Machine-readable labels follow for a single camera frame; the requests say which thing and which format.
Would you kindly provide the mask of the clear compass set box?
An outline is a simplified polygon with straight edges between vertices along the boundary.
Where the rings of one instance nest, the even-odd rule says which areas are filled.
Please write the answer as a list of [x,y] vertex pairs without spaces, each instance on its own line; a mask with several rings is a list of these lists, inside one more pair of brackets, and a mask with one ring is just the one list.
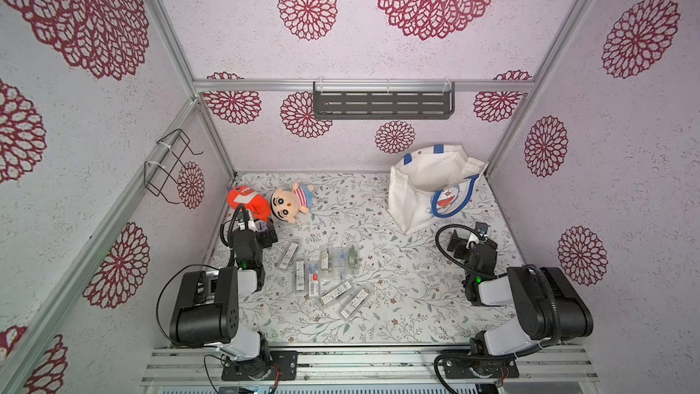
[[331,255],[330,255],[330,249],[328,247],[324,247],[321,250],[321,255],[320,255],[320,269],[323,273],[328,273],[331,268]]
[[297,240],[293,240],[290,242],[288,248],[286,248],[282,257],[279,259],[279,262],[277,263],[278,269],[283,270],[283,271],[286,271],[289,269],[289,267],[293,263],[293,260],[295,260],[295,255],[298,251],[299,246],[300,246],[300,243]]

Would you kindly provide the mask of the clear compass box white label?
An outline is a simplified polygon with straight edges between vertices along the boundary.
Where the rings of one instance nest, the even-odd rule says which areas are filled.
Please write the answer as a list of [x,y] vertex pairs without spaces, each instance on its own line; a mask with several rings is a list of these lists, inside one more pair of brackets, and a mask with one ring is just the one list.
[[304,259],[295,260],[295,291],[303,292],[306,289],[306,263]]

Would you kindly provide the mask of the clear compass box red label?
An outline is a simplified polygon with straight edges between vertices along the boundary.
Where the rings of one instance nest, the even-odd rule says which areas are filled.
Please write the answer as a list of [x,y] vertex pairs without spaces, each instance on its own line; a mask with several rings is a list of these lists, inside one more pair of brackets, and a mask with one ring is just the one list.
[[308,275],[308,297],[319,298],[321,294],[321,283],[319,278],[320,267],[317,262],[310,262],[307,267]]

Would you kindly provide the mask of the white canvas tote bag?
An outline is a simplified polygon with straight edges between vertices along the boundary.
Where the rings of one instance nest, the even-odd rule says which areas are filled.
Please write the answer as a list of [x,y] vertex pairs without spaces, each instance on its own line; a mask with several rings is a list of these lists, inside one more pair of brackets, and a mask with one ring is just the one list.
[[486,168],[460,145],[412,151],[390,169],[388,212],[405,235],[450,218],[468,205]]

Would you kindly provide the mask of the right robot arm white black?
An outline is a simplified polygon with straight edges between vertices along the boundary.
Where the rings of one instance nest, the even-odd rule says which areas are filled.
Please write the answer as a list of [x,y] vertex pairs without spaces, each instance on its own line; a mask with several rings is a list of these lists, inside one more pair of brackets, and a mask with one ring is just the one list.
[[470,341],[467,359],[514,360],[563,340],[592,335],[592,312],[560,268],[525,264],[498,275],[497,244],[486,233],[462,224],[439,228],[435,244],[441,255],[464,271],[462,285],[468,302],[515,309],[513,319],[479,332]]

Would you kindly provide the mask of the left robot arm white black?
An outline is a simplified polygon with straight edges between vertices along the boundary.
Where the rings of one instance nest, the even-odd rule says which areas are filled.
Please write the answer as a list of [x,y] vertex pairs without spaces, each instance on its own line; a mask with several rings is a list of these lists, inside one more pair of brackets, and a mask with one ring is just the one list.
[[240,321],[240,300],[264,287],[264,248],[251,213],[244,206],[234,209],[233,219],[221,227],[222,242],[230,250],[226,267],[194,264],[182,268],[180,287],[165,328],[156,318],[160,333],[183,348],[214,348],[241,365],[271,365],[264,335]]

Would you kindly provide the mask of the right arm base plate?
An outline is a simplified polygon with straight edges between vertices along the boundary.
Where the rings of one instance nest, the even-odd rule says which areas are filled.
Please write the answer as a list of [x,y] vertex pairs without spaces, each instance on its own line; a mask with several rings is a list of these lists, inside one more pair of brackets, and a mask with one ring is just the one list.
[[514,360],[472,356],[466,350],[440,353],[448,379],[517,379],[521,374]]

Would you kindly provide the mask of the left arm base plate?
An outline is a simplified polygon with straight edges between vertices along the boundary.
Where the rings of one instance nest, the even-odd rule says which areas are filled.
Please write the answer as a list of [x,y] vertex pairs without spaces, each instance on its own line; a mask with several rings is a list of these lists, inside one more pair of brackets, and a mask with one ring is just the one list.
[[299,353],[295,350],[262,351],[254,359],[232,361],[223,366],[223,381],[294,381]]

